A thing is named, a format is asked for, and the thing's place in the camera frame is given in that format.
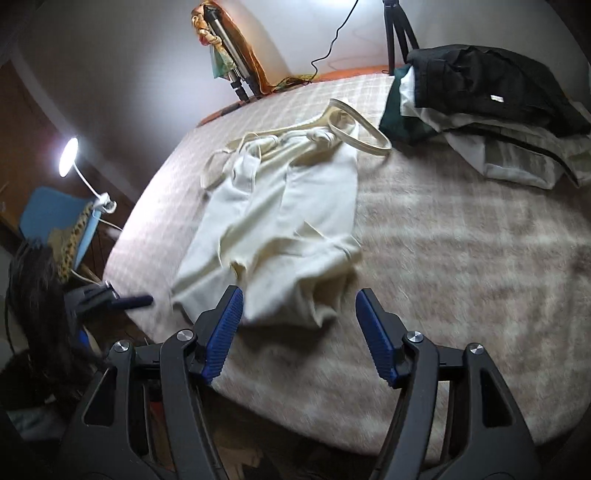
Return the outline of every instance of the bed sheet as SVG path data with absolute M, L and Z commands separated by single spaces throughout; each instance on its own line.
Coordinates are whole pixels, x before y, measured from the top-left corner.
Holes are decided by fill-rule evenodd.
M 154 176 L 106 265 L 123 295 L 149 292 L 129 312 L 153 340 L 186 326 L 170 285 L 207 194 L 210 153 L 245 132 L 318 115 L 331 97 L 377 125 L 391 77 L 336 80 L 265 98 L 189 132 Z M 369 135 L 361 135 L 369 140 Z M 240 328 L 213 388 L 293 431 L 377 454 L 397 393 L 379 379 L 355 319 L 354 299 L 374 290 L 386 310 L 433 342 L 484 344 L 536 442 L 574 426 L 591 398 L 591 194 L 485 180 L 449 146 L 359 153 L 355 238 L 363 258 L 339 319 L 323 329 Z M 429 456 L 441 443 L 447 385 L 439 388 Z

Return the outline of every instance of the leopard print cloth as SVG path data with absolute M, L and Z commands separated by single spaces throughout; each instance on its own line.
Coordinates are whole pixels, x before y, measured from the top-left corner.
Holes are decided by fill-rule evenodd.
M 93 202 L 89 202 L 84 207 L 84 210 L 82 210 L 82 213 L 78 217 L 74 227 L 72 227 L 70 236 L 68 237 L 67 241 L 63 242 L 61 246 L 61 262 L 58 267 L 58 275 L 62 283 L 67 283 L 68 279 L 70 278 L 70 273 L 74 267 L 74 260 L 76 259 L 76 254 L 78 253 L 78 244 L 80 243 L 80 239 L 86 230 L 88 218 L 92 213 L 92 206 Z

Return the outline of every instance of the dark green cloth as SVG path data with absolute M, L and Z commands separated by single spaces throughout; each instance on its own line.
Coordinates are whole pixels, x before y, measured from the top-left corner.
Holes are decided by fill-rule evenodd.
M 437 135 L 437 131 L 416 116 L 400 115 L 400 80 L 408 73 L 410 65 L 394 70 L 394 81 L 388 94 L 386 108 L 379 123 L 379 130 L 390 141 L 408 145 Z

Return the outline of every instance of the black jacket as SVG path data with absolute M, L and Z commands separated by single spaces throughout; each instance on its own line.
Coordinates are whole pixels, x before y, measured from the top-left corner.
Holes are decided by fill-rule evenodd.
M 557 137 L 591 131 L 550 69 L 518 53 L 446 45 L 413 50 L 408 62 L 415 68 L 417 107 L 536 125 Z

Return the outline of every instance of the light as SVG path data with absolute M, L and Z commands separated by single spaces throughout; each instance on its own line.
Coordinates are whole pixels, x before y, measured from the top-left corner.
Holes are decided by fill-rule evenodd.
M 78 155 L 78 139 L 76 137 L 71 138 L 64 148 L 60 158 L 60 175 L 65 177 L 72 168 L 76 156 Z

